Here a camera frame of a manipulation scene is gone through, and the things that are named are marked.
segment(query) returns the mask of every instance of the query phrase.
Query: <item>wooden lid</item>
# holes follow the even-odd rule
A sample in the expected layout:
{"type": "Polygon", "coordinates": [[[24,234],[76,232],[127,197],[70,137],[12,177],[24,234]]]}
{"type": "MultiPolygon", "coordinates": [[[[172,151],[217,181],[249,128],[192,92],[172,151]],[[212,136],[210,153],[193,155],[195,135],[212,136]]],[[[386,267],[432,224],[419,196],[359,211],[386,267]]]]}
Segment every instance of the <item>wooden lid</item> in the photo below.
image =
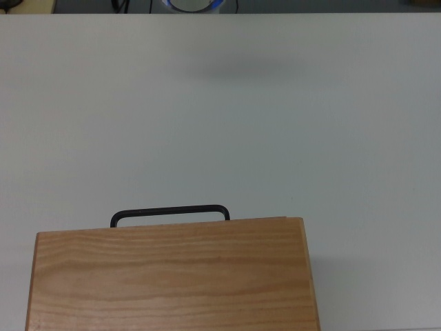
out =
{"type": "Polygon", "coordinates": [[[26,330],[319,330],[302,219],[38,233],[26,330]]]}

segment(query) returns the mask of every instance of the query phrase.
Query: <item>handle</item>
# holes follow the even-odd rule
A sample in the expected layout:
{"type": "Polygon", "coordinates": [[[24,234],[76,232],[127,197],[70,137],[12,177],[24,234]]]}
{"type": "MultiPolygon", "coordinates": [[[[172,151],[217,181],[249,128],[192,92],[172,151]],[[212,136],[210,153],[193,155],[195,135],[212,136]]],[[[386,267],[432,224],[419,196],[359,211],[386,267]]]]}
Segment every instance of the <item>handle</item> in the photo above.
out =
{"type": "Polygon", "coordinates": [[[150,209],[133,209],[122,210],[113,215],[110,221],[110,227],[116,228],[118,221],[126,217],[141,217],[154,215],[171,215],[171,214],[194,214],[197,212],[220,212],[229,221],[229,211],[223,205],[185,205],[182,207],[165,207],[150,209]]]}

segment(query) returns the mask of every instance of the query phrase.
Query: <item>black cable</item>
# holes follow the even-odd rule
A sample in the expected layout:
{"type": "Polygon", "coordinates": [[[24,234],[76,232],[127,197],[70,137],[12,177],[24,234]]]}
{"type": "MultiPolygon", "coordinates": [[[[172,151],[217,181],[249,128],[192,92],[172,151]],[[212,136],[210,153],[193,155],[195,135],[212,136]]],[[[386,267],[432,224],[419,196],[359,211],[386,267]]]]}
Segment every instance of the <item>black cable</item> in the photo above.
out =
{"type": "Polygon", "coordinates": [[[127,14],[129,12],[129,5],[130,5],[130,0],[125,0],[124,14],[127,14]]]}
{"type": "Polygon", "coordinates": [[[126,2],[127,0],[124,0],[123,2],[121,2],[121,5],[119,5],[119,7],[115,10],[115,13],[116,14],[119,14],[120,13],[120,11],[121,11],[121,9],[123,9],[123,6],[125,5],[125,2],[126,2]]]}

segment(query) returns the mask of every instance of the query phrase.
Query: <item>white tabletop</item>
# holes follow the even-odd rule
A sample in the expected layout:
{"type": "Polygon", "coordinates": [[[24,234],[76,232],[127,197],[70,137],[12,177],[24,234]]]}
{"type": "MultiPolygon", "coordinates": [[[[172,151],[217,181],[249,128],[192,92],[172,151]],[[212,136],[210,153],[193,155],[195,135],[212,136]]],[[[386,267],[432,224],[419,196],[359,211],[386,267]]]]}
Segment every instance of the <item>white tabletop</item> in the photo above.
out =
{"type": "Polygon", "coordinates": [[[2,18],[0,328],[24,328],[37,232],[204,203],[304,217],[323,330],[441,327],[440,31],[439,14],[2,18]]]}

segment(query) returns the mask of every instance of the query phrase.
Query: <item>white table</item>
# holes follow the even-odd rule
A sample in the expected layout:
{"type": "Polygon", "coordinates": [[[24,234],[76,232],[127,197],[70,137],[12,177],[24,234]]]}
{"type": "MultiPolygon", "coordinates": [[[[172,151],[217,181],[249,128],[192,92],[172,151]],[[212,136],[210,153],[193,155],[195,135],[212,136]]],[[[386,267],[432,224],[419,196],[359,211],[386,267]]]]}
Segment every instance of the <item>white table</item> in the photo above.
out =
{"type": "Polygon", "coordinates": [[[0,31],[2,330],[23,330],[36,232],[204,203],[305,218],[323,330],[441,327],[439,14],[0,31]]]}

